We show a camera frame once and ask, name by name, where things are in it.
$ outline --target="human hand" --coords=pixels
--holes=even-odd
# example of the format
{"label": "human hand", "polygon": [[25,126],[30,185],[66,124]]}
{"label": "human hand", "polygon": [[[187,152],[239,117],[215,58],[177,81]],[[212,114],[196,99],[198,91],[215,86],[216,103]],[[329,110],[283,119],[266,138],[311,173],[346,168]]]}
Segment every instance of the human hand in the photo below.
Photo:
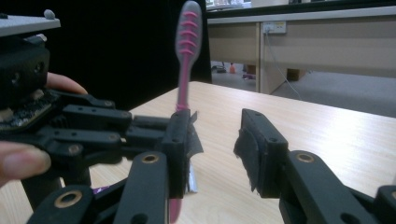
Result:
{"label": "human hand", "polygon": [[[47,88],[86,94],[87,91],[69,77],[48,73]],[[0,188],[9,180],[43,174],[50,168],[50,156],[36,147],[0,141]]]}

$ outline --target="gray floor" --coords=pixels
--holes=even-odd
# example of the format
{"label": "gray floor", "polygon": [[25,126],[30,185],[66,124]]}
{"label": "gray floor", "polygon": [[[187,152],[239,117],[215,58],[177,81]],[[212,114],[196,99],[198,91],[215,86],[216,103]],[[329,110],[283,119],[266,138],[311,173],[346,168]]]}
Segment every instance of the gray floor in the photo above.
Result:
{"label": "gray floor", "polygon": [[[224,65],[229,71],[230,64]],[[255,80],[242,79],[242,65],[235,64],[235,68],[235,74],[212,72],[213,83],[255,91]],[[291,81],[290,84],[299,92],[303,101],[396,118],[396,78],[308,72],[300,80]],[[273,95],[299,99],[286,82]]]}

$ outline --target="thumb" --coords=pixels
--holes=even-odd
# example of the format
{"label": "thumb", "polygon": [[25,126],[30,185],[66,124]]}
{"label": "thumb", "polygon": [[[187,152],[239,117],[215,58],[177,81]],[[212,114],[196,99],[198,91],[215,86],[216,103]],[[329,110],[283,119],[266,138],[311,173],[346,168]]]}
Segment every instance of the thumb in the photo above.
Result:
{"label": "thumb", "polygon": [[0,185],[11,179],[39,175],[50,168],[50,156],[25,144],[0,142]]}

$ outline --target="cable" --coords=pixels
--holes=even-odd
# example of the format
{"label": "cable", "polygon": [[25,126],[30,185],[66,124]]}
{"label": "cable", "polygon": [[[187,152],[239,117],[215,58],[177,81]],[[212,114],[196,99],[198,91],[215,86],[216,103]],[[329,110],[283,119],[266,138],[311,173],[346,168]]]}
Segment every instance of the cable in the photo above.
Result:
{"label": "cable", "polygon": [[267,42],[268,42],[268,49],[270,50],[271,56],[272,56],[273,59],[274,59],[275,66],[276,66],[277,70],[279,71],[280,75],[281,75],[283,78],[285,78],[285,80],[286,80],[286,82],[288,83],[288,85],[291,87],[291,89],[292,89],[295,93],[297,93],[298,98],[302,101],[303,99],[301,98],[300,93],[298,93],[297,90],[295,90],[295,89],[291,86],[291,84],[289,83],[288,79],[287,79],[286,76],[283,74],[282,70],[280,70],[280,68],[279,68],[279,66],[278,66],[278,64],[277,64],[276,56],[275,56],[275,54],[274,54],[274,52],[272,51],[272,48],[271,48],[270,37],[269,37],[269,35],[268,35],[269,33],[270,33],[269,29],[266,29],[266,30],[265,30],[265,38],[267,39]]}

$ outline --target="pink toothbrush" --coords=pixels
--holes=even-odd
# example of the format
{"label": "pink toothbrush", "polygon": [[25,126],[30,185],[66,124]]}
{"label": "pink toothbrush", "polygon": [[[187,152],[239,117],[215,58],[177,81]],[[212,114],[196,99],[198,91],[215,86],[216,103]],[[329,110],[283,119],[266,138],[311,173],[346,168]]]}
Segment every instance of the pink toothbrush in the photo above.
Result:
{"label": "pink toothbrush", "polygon": [[[178,97],[176,110],[189,109],[188,87],[191,68],[201,51],[202,43],[202,12],[200,6],[193,1],[187,1],[180,12],[176,34],[176,54],[180,63],[178,77]],[[180,214],[181,199],[171,199],[170,222],[176,223]]]}

